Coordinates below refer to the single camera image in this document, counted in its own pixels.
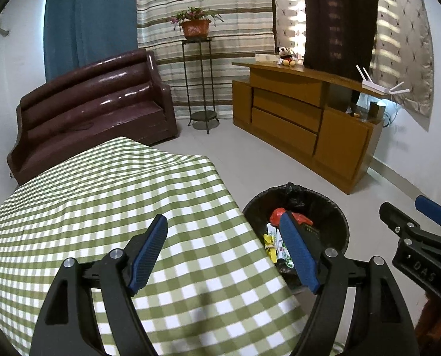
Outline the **teal and white tube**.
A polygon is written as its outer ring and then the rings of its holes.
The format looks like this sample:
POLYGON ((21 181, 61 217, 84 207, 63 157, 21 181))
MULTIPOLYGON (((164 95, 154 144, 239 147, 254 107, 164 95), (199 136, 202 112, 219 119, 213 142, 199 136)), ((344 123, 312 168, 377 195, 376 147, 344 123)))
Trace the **teal and white tube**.
POLYGON ((286 245, 284 245, 283 237, 279 229, 276 230, 275 235, 275 250, 278 260, 288 261, 289 253, 286 249, 286 245))

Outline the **yellow snack wrapper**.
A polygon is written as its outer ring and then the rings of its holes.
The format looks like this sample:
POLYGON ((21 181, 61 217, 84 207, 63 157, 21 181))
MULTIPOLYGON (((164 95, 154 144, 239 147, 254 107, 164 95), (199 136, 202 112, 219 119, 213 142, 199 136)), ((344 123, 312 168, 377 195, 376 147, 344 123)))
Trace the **yellow snack wrapper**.
POLYGON ((277 228, 270 223, 266 225, 266 233, 263 235, 264 248, 271 261, 276 264, 278 262, 278 240, 277 228))

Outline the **black lined trash bin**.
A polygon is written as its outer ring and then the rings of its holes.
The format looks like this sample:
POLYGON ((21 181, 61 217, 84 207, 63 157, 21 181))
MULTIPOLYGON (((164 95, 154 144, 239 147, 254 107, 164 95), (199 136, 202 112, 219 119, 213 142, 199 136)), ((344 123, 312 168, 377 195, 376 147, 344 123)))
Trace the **black lined trash bin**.
POLYGON ((252 198, 243 214, 263 241, 267 223, 278 219, 282 211, 290 211, 298 225, 307 223, 316 229, 323 247, 347 251, 350 231, 345 214, 330 198, 306 187, 291 182, 270 187, 252 198))

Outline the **green checkered tablecloth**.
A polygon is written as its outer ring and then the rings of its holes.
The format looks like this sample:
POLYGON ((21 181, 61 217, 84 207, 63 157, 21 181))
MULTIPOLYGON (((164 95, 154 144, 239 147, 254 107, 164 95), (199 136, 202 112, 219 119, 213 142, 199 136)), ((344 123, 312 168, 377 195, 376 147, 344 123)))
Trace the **green checkered tablecloth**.
POLYGON ((88 284, 101 350, 119 355, 112 272, 157 355, 291 355, 308 316, 214 164, 119 137, 0 206, 0 328, 28 355, 56 276, 88 284))

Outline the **small dark box in cabinet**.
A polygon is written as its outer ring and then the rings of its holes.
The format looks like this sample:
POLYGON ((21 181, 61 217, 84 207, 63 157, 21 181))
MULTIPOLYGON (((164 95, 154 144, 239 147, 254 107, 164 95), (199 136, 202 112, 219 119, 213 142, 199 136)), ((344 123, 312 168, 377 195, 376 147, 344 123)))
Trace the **small dark box in cabinet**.
POLYGON ((383 121, 386 106, 381 101, 371 101, 369 104, 368 120, 383 121))

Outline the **wooden TV cabinet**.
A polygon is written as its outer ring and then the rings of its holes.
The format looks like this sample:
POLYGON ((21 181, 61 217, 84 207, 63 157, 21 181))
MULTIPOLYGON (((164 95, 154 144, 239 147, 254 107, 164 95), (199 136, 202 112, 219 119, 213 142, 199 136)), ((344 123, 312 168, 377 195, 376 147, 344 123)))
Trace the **wooden TV cabinet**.
POLYGON ((382 122, 352 101, 361 83, 303 66, 246 63, 234 80, 233 123, 351 194, 369 168, 382 122))

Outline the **dark maroon leather sofa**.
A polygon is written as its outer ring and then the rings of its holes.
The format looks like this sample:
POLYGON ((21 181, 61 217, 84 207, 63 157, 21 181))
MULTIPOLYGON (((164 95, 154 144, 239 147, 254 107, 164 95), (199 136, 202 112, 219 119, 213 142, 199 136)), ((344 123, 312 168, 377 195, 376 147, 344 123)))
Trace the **dark maroon leather sofa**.
POLYGON ((19 185, 116 137, 155 145, 179 134, 170 87, 144 48, 63 74, 26 94, 7 156, 19 185))

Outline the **white wifi router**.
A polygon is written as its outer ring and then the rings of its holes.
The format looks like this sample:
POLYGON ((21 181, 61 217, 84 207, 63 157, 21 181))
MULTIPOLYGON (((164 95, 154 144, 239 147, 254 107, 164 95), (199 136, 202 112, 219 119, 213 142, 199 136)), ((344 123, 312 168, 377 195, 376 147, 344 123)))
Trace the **white wifi router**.
POLYGON ((369 73, 364 69, 360 68, 358 65, 356 66, 356 70, 359 72, 362 78, 361 85, 363 88, 366 88, 367 90, 370 90, 379 96, 395 96, 395 95, 401 95, 406 94, 410 92, 409 88, 401 89, 404 82, 400 82, 399 84, 393 86, 392 88, 387 88, 383 85, 379 85, 375 83, 369 73))

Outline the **patterned beige curtain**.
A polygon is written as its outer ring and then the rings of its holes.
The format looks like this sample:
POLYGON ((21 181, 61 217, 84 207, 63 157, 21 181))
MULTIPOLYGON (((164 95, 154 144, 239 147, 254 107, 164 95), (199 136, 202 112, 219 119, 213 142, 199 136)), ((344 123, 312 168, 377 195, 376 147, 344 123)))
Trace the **patterned beige curtain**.
MULTIPOLYGON (((300 59, 306 51, 306 0, 275 0, 276 43, 300 59)), ((369 73, 379 85, 405 83, 409 93, 392 97, 425 119, 434 95, 432 33, 423 0, 378 0, 377 29, 369 73)))

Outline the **Mickey Mouse plush toy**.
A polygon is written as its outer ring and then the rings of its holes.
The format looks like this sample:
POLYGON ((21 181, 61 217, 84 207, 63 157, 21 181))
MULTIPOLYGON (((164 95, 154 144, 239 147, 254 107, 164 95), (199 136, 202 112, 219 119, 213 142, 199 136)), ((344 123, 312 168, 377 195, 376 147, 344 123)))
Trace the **Mickey Mouse plush toy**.
POLYGON ((287 47, 277 47, 278 66, 295 67, 297 59, 291 49, 287 47))

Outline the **white box on cabinet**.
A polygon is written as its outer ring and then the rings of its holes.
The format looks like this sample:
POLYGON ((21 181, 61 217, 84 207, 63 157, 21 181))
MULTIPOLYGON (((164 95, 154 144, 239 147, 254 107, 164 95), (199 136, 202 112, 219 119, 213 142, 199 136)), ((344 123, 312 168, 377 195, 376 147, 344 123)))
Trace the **white box on cabinet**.
POLYGON ((262 63, 277 63, 278 62, 278 56, 277 55, 257 53, 255 55, 255 61, 256 62, 262 62, 262 63))

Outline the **potted flowering plant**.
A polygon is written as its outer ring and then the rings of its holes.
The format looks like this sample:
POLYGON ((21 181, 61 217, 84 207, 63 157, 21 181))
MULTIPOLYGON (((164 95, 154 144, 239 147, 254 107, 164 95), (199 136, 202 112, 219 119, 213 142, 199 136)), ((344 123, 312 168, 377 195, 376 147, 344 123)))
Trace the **potted flowering plant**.
POLYGON ((179 28, 185 39, 206 39, 209 27, 223 18, 216 11, 204 7, 187 7, 171 16, 174 29, 179 28))

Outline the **dark purple curtain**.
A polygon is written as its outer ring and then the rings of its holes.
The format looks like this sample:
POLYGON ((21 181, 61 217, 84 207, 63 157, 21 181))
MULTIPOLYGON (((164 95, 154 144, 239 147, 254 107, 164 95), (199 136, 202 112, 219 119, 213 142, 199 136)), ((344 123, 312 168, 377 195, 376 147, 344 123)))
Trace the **dark purple curtain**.
POLYGON ((303 65, 361 81, 377 30, 378 0, 305 0, 306 48, 303 65))

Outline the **blue curtain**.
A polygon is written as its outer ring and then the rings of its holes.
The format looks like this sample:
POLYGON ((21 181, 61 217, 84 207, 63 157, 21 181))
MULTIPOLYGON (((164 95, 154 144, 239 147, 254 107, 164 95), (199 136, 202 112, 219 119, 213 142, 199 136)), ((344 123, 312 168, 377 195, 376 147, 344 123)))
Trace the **blue curtain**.
POLYGON ((137 47, 136 0, 46 0, 46 81, 137 47))

